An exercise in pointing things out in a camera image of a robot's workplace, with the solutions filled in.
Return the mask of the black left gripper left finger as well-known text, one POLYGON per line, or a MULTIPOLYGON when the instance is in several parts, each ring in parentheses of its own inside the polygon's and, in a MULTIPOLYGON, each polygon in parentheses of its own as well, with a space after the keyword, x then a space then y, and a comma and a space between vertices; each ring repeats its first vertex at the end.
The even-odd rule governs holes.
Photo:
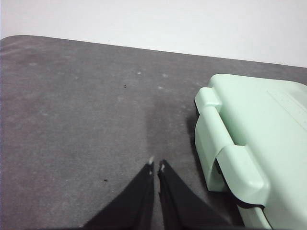
POLYGON ((150 158, 125 189, 84 230, 149 230, 154 206, 154 161, 150 158))

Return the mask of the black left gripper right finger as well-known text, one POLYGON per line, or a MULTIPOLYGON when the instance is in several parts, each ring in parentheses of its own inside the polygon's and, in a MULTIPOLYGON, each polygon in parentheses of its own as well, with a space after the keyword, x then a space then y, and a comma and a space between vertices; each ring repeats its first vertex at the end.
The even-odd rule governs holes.
POLYGON ((238 230, 202 201, 166 160, 160 161, 160 202, 166 230, 238 230))

